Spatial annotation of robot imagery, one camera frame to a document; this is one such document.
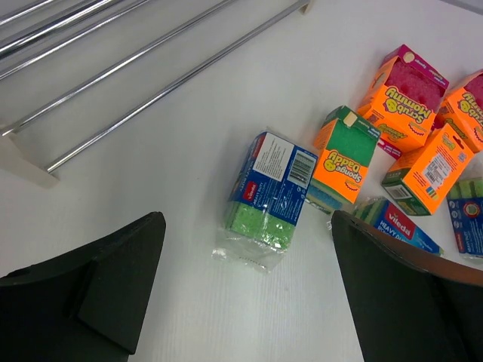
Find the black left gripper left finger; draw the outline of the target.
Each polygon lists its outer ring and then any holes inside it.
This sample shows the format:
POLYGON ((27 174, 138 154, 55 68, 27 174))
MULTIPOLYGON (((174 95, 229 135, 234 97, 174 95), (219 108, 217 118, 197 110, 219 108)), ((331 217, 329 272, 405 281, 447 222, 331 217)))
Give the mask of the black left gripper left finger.
POLYGON ((127 361, 165 238, 163 213, 1 279, 3 361, 127 361))

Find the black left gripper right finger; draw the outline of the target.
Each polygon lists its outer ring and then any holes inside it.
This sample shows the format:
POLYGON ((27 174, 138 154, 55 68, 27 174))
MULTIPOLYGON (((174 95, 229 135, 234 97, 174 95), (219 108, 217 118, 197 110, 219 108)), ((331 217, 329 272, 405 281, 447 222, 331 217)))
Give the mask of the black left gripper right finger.
POLYGON ((345 211, 331 234, 366 361, 480 361, 482 272, 390 237, 345 211))

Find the orange box barcode side up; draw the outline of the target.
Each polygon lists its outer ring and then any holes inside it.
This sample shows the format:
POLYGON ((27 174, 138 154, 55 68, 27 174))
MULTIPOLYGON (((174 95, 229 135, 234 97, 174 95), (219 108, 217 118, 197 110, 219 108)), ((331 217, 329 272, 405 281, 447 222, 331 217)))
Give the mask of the orange box barcode side up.
POLYGON ((409 216, 431 216, 475 153, 446 124, 426 144, 404 153, 388 170, 381 186, 409 216))

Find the orange green Sponge Daddy box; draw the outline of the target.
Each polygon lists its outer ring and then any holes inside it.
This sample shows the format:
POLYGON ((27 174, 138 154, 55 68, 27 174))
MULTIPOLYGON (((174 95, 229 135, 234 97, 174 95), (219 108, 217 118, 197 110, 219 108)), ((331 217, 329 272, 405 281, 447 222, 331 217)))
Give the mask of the orange green Sponge Daddy box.
POLYGON ((348 106, 329 113, 313 141, 318 163, 306 202, 326 214, 354 204, 380 135, 376 127, 348 106))

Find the blue green Vileda sponge pack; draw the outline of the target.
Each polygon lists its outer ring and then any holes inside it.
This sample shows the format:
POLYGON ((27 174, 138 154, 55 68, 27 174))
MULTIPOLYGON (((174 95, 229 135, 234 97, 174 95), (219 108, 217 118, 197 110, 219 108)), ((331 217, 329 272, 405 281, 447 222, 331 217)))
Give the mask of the blue green Vileda sponge pack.
POLYGON ((270 272, 287 253, 318 157, 265 130, 248 149, 232 187, 213 256, 270 272))

